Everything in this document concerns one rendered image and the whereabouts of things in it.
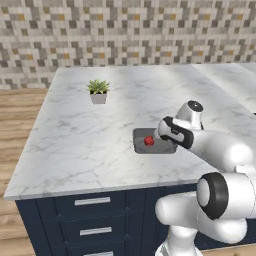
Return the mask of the green potted plant, white pot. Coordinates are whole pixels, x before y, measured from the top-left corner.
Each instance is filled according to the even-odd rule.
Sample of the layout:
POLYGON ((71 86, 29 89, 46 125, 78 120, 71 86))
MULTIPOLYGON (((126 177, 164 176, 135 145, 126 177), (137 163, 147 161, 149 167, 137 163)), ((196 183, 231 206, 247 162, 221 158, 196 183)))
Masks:
POLYGON ((90 80, 87 85, 87 90, 90 93, 90 97, 93 104, 105 104, 107 98, 107 92, 109 91, 110 83, 106 80, 100 81, 99 79, 90 80))

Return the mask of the grey recessed sink basin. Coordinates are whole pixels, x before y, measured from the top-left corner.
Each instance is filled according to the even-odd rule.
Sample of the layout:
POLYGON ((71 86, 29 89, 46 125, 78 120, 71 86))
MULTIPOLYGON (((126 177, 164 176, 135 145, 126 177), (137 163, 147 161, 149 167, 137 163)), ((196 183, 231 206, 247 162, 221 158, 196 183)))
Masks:
POLYGON ((154 128, 135 128, 133 130, 134 150, 138 154, 173 154, 177 146, 170 141, 162 140, 155 136, 154 128), (146 137, 153 141, 152 145, 147 145, 146 137))

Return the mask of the navy island cabinet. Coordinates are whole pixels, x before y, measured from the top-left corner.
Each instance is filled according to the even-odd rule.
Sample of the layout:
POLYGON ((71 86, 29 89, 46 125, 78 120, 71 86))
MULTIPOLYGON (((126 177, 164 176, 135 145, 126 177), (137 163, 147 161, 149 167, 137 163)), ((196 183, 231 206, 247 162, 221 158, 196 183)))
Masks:
POLYGON ((89 216, 65 217, 58 211, 55 201, 57 197, 93 194, 78 187, 71 190, 62 190, 55 194, 44 193, 42 195, 25 196, 18 200, 16 205, 36 256, 69 256, 68 249, 72 246, 116 242, 118 240, 126 241, 125 256, 154 256, 156 249, 168 234, 168 228, 162 225, 155 216, 156 201, 168 194, 177 195, 182 192, 191 192, 195 189, 196 185, 192 183, 109 191, 125 192, 125 208, 89 216), (123 237, 85 242, 68 241, 63 227, 65 221, 117 215, 125 216, 125 234, 123 237))

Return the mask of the navy drawer front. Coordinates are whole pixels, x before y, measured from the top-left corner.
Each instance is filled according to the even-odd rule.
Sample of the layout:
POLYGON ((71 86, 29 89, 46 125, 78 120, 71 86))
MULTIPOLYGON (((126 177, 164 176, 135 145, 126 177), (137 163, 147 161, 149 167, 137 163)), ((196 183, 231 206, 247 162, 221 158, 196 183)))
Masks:
POLYGON ((113 251, 114 256, 125 256, 126 241, 102 242, 89 245, 72 246, 68 249, 69 256, 83 256, 85 254, 113 251))
POLYGON ((69 242, 97 241, 123 237, 125 234, 125 216, 106 216, 83 218, 74 221, 65 221, 63 227, 69 242), (111 233, 80 236, 80 230, 112 227, 111 233))
POLYGON ((98 213, 108 213, 123 210, 125 208, 125 192, 117 191, 57 197, 55 201, 59 213, 65 217, 89 216, 98 213), (111 202, 84 206, 74 205, 75 200, 99 197, 111 197, 111 202))

